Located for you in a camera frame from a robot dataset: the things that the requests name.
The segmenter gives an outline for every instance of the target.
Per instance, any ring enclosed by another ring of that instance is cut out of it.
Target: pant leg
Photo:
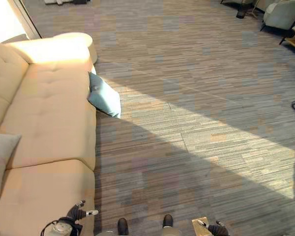
[[[96,236],[117,236],[117,235],[113,232],[101,232],[97,234]]]
[[[163,228],[161,236],[181,236],[181,232],[179,231],[179,229],[166,227]]]

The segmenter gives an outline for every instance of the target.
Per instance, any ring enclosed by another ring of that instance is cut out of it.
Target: gray carpet
[[[295,236],[295,50],[218,0],[24,0],[44,37],[93,37],[122,117],[98,113],[95,232],[158,235],[165,213],[233,236]]]

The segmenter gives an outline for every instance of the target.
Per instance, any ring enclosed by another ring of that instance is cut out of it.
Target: tufted sofa back
[[[0,43],[0,124],[28,66],[12,48]]]

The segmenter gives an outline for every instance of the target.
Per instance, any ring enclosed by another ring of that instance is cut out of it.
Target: chair leg
[[[264,29],[264,27],[266,27],[265,23],[262,24],[261,30],[262,31]]]

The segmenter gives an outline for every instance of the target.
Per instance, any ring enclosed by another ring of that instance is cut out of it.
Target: black shoe
[[[163,228],[164,228],[165,226],[170,226],[170,227],[172,227],[173,224],[174,224],[173,217],[172,217],[171,215],[169,215],[169,214],[165,215],[165,216],[164,216],[164,220],[163,220]]]
[[[118,235],[129,235],[128,223],[125,218],[120,218],[118,221]]]

